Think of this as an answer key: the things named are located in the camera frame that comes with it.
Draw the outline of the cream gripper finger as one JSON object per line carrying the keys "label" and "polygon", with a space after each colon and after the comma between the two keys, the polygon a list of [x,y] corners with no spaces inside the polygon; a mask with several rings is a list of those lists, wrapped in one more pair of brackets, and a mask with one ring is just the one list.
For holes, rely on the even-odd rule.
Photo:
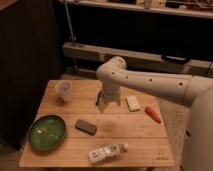
{"label": "cream gripper finger", "polygon": [[118,98],[116,98],[115,102],[116,102],[116,104],[117,104],[118,106],[120,106],[121,103],[122,103],[122,100],[121,100],[120,97],[118,97]]}
{"label": "cream gripper finger", "polygon": [[105,102],[103,99],[99,100],[99,110],[101,113],[104,112],[104,110],[108,107],[108,103]]}

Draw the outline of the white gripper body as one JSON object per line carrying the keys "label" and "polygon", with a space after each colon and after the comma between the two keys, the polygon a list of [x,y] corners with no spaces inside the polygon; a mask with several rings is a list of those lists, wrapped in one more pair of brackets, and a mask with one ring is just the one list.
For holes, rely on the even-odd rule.
{"label": "white gripper body", "polygon": [[120,98],[120,86],[114,83],[103,82],[101,98],[105,103],[117,101]]}

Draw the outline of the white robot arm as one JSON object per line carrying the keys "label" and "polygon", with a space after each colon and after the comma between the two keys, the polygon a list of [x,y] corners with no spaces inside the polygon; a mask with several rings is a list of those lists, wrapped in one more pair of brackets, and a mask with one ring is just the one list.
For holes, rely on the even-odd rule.
{"label": "white robot arm", "polygon": [[96,76],[102,83],[96,101],[101,112],[120,102],[121,86],[188,107],[181,169],[213,171],[213,78],[130,71],[119,56],[102,64]]}

